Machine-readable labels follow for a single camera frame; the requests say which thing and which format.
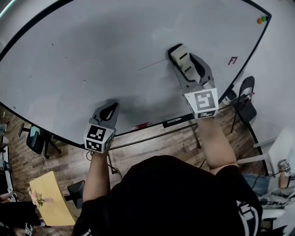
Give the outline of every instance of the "marker cube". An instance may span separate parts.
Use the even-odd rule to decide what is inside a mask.
[[[90,151],[104,153],[114,139],[114,132],[112,129],[99,125],[87,124],[84,133],[85,148]]]
[[[204,89],[184,94],[185,100],[194,114],[195,119],[213,117],[218,111],[217,89]]]

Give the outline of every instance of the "black marker line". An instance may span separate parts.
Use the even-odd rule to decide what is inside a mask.
[[[147,68],[147,67],[149,67],[149,66],[151,66],[151,65],[145,66],[145,67],[143,67],[143,68],[141,68],[141,69],[139,69],[139,70],[137,70],[137,71],[140,71],[140,70],[142,70],[142,69],[144,69],[144,68]]]

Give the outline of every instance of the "whiteboard frame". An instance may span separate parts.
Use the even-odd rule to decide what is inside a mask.
[[[2,52],[0,53],[0,62],[1,60],[5,57],[5,55],[8,53],[8,51],[12,48],[12,46],[27,32],[29,31],[35,24],[37,24],[39,21],[41,21],[43,18],[45,18],[46,16],[48,16],[49,14],[51,14],[52,12],[54,12],[55,10],[59,9],[60,7],[72,2],[74,0],[58,0],[56,2],[54,2],[52,5],[48,6],[47,8],[45,8],[43,11],[41,11],[40,13],[38,13],[36,16],[34,16],[28,23],[26,23],[16,34],[15,36],[8,42],[8,44],[4,47],[4,49],[2,50]],[[259,6],[258,4],[252,2],[251,0],[241,0],[243,2],[246,2],[248,4],[250,4],[251,6],[257,8],[258,10],[260,10],[262,13],[264,13],[265,15],[267,15],[269,17],[269,20],[266,22],[265,24],[265,27],[262,31],[262,34],[260,35],[257,43],[255,44],[252,52],[250,53],[248,59],[245,61],[245,64],[242,66],[242,68],[239,70],[238,74],[236,75],[236,77],[233,79],[233,81],[231,82],[231,84],[229,85],[229,87],[226,89],[226,91],[223,93],[223,95],[220,97],[220,99],[218,100],[218,103],[220,103],[224,98],[225,98],[225,95],[233,88],[233,83],[235,82],[235,80],[239,77],[240,73],[243,71],[243,69],[245,68],[245,66],[247,65],[248,61],[250,60],[250,58],[252,57],[253,53],[255,52],[257,46],[259,45],[267,27],[268,27],[268,24],[271,20],[271,17],[272,15],[267,11],[265,10],[264,8],[262,8],[261,6]],[[17,117],[21,118],[22,120],[24,120],[25,122],[33,125],[33,126],[36,126],[46,132],[48,132],[49,134],[52,135],[52,138],[56,139],[56,140],[59,140],[61,142],[64,142],[64,143],[67,143],[67,144],[70,144],[70,145],[73,145],[75,147],[78,147],[78,148],[84,148],[84,144],[78,144],[78,143],[75,143],[73,141],[70,141],[68,139],[65,139],[61,136],[58,136],[48,130],[45,130],[44,128],[30,122],[29,120],[25,119],[24,117],[20,116],[19,114],[17,114],[15,111],[13,111],[12,109],[8,108],[7,106],[5,106],[5,104],[3,104],[1,101],[0,101],[0,105],[2,107],[4,107],[5,109],[7,109],[8,111],[10,111],[12,114],[16,115]],[[184,121],[187,121],[188,120],[188,117],[190,117],[191,114],[188,114],[188,115],[185,115],[185,116],[181,116],[179,118],[182,118],[183,122]],[[153,124],[153,125],[150,125],[148,126],[147,128],[149,127],[152,127],[152,126],[155,126],[155,125],[159,125],[159,124],[163,124],[163,123],[166,123],[167,121],[165,122],[162,122],[162,123],[158,123],[158,124]],[[126,132],[126,133],[122,133],[122,134],[119,134],[117,136],[120,136],[120,135],[125,135],[125,134],[128,134],[128,133],[131,133],[131,132],[135,132],[137,130],[131,130],[129,132]]]

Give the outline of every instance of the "black chair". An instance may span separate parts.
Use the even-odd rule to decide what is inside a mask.
[[[5,153],[5,147],[8,145],[8,138],[0,136],[0,153]]]
[[[246,79],[244,79],[240,87],[239,96],[231,103],[235,109],[235,116],[234,116],[234,121],[232,123],[230,133],[232,133],[235,124],[239,122],[239,121],[236,122],[237,114],[240,120],[244,124],[248,124],[257,115],[257,112],[253,104],[251,103],[254,84],[255,84],[255,79],[253,76],[249,76]],[[248,88],[252,88],[251,92],[249,94],[243,94],[243,92]]]
[[[65,200],[73,200],[76,208],[82,208],[84,185],[85,181],[82,180],[80,182],[68,186],[70,195],[65,196]]]
[[[51,135],[44,131],[41,130],[35,126],[31,126],[30,129],[24,128],[24,123],[22,123],[19,132],[18,132],[18,137],[21,136],[22,132],[26,131],[28,132],[28,137],[27,137],[27,145],[32,151],[34,151],[37,154],[42,154],[43,147],[45,144],[45,153],[44,156],[48,159],[49,156],[47,155],[47,150],[48,150],[48,144],[50,143],[54,149],[61,154],[61,150],[59,150],[55,144],[51,141]]]

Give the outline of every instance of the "wooden table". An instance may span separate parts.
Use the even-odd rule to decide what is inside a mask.
[[[57,183],[53,171],[32,180],[32,191],[42,194],[42,198],[52,198],[53,202],[45,202],[39,211],[48,226],[74,225],[75,220],[69,210],[68,204]]]

